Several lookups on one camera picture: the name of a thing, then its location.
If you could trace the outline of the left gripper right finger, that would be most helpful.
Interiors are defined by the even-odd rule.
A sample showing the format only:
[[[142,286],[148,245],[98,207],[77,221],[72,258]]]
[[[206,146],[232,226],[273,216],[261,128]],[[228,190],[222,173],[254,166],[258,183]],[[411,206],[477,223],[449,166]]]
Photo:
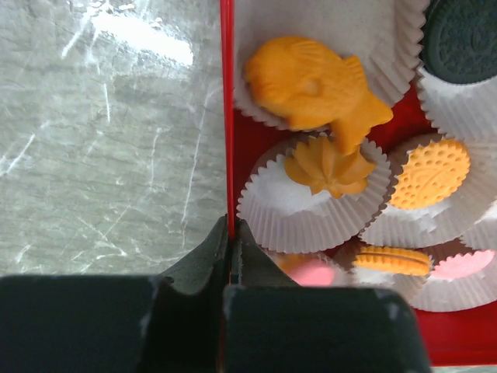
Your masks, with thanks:
[[[296,285],[238,223],[224,289],[226,372],[428,372],[412,309],[385,288]]]

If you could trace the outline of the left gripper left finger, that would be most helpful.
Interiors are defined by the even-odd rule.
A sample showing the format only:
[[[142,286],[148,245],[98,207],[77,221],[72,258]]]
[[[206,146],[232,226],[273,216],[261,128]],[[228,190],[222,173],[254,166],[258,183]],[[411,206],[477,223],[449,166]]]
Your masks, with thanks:
[[[226,218],[161,274],[1,279],[3,372],[214,372]]]

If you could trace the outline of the orange sandwich cookie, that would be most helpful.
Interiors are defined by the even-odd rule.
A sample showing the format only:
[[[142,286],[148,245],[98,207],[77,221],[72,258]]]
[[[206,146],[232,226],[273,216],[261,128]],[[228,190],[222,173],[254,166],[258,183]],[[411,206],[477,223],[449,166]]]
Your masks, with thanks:
[[[453,139],[431,140],[408,152],[391,205],[404,210],[432,206],[450,197],[471,168],[465,145]]]
[[[423,252],[391,246],[362,246],[353,261],[354,267],[393,274],[426,276],[432,261]]]

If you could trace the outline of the orange swirl cookie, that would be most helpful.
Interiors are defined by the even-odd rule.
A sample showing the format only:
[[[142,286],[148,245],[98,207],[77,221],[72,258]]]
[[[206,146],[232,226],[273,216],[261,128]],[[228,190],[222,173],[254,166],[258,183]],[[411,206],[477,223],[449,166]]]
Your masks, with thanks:
[[[368,186],[367,177],[376,168],[377,164],[366,159],[359,148],[344,155],[327,136],[297,143],[284,161],[292,181],[308,187],[313,195],[326,190],[334,198],[362,193]]]

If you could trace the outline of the pink round cookie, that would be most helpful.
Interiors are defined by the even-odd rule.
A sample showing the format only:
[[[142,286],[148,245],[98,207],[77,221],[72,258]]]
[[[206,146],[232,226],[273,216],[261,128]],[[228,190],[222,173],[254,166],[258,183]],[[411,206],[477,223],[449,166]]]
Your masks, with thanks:
[[[485,269],[494,259],[495,252],[492,250],[458,253],[438,262],[433,268],[431,276],[448,281],[468,277]]]

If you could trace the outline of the red cookie box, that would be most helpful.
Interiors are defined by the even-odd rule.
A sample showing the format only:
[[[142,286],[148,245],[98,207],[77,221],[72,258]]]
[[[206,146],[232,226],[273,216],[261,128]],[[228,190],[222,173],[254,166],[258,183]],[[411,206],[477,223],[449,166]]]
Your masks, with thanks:
[[[222,1],[221,38],[227,128],[228,214],[244,220],[259,248],[278,265],[286,255],[316,256],[335,271],[326,287],[385,288],[414,312],[434,365],[496,362],[496,247],[468,249],[459,238],[496,198],[494,78],[445,82],[425,70],[422,28],[431,1]],[[357,56],[370,90],[393,112],[358,147],[377,164],[358,194],[311,194],[292,181],[285,158],[297,143],[330,137],[330,126],[292,131],[260,107],[244,77],[245,63],[277,37],[316,40],[342,58]],[[414,210],[391,205],[408,152],[429,141],[466,146],[471,168],[448,198]],[[423,252],[426,276],[353,266],[362,246]],[[454,280],[431,276],[441,260],[492,250],[482,271]]]

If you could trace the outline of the orange fish cookie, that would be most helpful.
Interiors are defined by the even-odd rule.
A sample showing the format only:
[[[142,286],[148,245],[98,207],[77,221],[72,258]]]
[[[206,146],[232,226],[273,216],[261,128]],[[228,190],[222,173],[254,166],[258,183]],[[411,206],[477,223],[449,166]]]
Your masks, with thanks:
[[[357,56],[340,57],[306,37],[265,42],[245,63],[252,98],[292,131],[330,126],[344,155],[356,151],[392,109],[370,90]]]

